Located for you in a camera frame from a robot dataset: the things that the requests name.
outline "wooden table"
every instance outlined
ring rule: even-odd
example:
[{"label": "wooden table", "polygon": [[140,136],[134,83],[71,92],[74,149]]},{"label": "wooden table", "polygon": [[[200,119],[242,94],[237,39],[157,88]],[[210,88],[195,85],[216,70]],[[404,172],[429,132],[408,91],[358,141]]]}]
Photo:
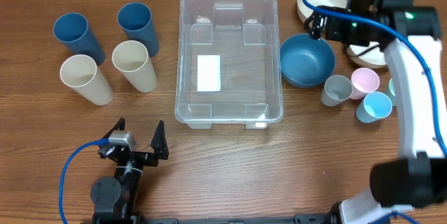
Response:
[{"label": "wooden table", "polygon": [[[111,62],[126,36],[117,12],[130,1],[151,7],[161,50],[152,59],[158,86],[137,92]],[[303,33],[296,0],[278,0],[281,43]],[[320,89],[297,89],[283,82],[284,119],[267,130],[214,125],[191,130],[174,117],[180,0],[0,0],[0,223],[60,223],[59,176],[69,155],[99,139],[120,118],[127,120],[138,150],[148,150],[160,119],[166,123],[167,161],[147,168],[137,208],[147,217],[219,218],[293,216],[327,212],[336,201],[368,187],[373,164],[396,158],[397,113],[362,124],[358,101],[324,107]],[[445,0],[416,0],[436,6],[446,35]],[[67,12],[84,14],[108,56],[101,70],[115,91],[113,101],[95,106],[65,87],[59,68],[71,53],[52,34]],[[339,43],[336,74],[355,66]],[[389,80],[380,70],[382,84]],[[447,65],[442,64],[444,84]],[[70,223],[94,212],[91,185],[111,176],[115,164],[90,147],[71,163],[64,208]],[[412,213],[423,223],[445,223],[446,207]]]}]

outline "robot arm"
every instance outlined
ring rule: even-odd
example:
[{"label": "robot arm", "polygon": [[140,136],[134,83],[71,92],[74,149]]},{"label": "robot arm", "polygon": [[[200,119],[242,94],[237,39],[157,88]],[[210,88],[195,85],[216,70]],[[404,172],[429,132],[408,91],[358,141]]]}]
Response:
[{"label": "robot arm", "polygon": [[[413,7],[413,0],[349,0],[348,7],[319,9],[354,14],[384,24],[407,37],[430,68],[437,93],[441,135],[446,129],[446,103],[441,83],[440,26],[435,9]],[[378,41],[393,78],[400,125],[399,160],[373,167],[369,188],[345,200],[338,209],[344,224],[373,223],[391,212],[410,211],[447,198],[447,160],[436,138],[432,97],[426,73],[410,49],[389,33],[367,24],[314,12],[305,23],[313,39],[325,37],[345,44],[368,46]]]},{"label": "robot arm", "polygon": [[[409,40],[432,69],[437,88],[440,124],[445,126],[447,110],[439,65],[441,42],[433,40],[431,36],[410,36]],[[444,171],[438,169],[446,167],[447,163],[445,159],[441,159],[444,155],[434,139],[427,78],[413,53],[398,39],[390,43],[384,52],[396,92],[400,126],[398,156],[401,160],[373,168],[371,188],[341,203],[341,223],[372,223],[394,211],[411,211],[414,207],[443,202],[447,196],[445,177],[432,180],[432,175],[435,174],[442,177]],[[441,133],[445,135],[445,132],[445,127],[442,127]],[[430,186],[433,182],[437,182],[439,187]]]}]

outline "plastic cup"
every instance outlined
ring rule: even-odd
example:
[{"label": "plastic cup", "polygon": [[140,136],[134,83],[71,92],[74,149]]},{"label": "plastic cup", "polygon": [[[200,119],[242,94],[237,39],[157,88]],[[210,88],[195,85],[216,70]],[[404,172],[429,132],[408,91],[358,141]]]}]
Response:
[{"label": "plastic cup", "polygon": [[84,54],[69,57],[61,66],[62,82],[95,105],[107,105],[113,90],[95,61]]},{"label": "plastic cup", "polygon": [[358,68],[352,73],[352,99],[361,99],[379,88],[380,78],[372,69]]},{"label": "plastic cup", "polygon": [[321,102],[329,107],[336,106],[351,97],[353,92],[351,81],[342,75],[329,77],[321,91]]},{"label": "plastic cup", "polygon": [[361,122],[372,123],[388,117],[392,110],[393,104],[389,97],[375,91],[366,95],[365,99],[358,106],[356,115]]},{"label": "plastic cup", "polygon": [[112,53],[113,65],[140,92],[156,86],[156,76],[146,47],[135,40],[120,43]]},{"label": "plastic cup", "polygon": [[388,87],[386,88],[384,94],[390,98],[393,106],[396,106],[396,93],[394,92],[394,84],[392,78],[390,79],[390,82],[388,83]]},{"label": "plastic cup", "polygon": [[98,66],[104,62],[104,50],[83,15],[62,15],[54,23],[53,33],[72,53],[90,56]]},{"label": "plastic cup", "polygon": [[130,40],[146,46],[150,57],[159,52],[151,10],[143,3],[128,3],[118,12],[118,24]]}]

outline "white paper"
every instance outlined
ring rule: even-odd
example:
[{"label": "white paper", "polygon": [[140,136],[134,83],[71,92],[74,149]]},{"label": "white paper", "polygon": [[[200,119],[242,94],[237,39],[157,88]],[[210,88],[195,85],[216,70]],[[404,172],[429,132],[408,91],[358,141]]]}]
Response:
[{"label": "white paper", "polygon": [[197,91],[221,90],[221,56],[197,56]]}]

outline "gray cup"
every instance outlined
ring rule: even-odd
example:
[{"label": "gray cup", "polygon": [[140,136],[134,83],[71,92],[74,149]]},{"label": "gray cup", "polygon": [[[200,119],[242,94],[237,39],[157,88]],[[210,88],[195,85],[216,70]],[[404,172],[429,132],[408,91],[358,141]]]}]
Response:
[{"label": "gray cup", "polygon": [[321,102],[329,107],[336,106],[351,97],[353,87],[351,81],[342,75],[329,77],[321,91]]},{"label": "gray cup", "polygon": [[393,106],[396,106],[396,93],[394,91],[393,79],[390,79],[390,82],[388,83],[388,87],[385,90],[384,94],[390,98]]}]

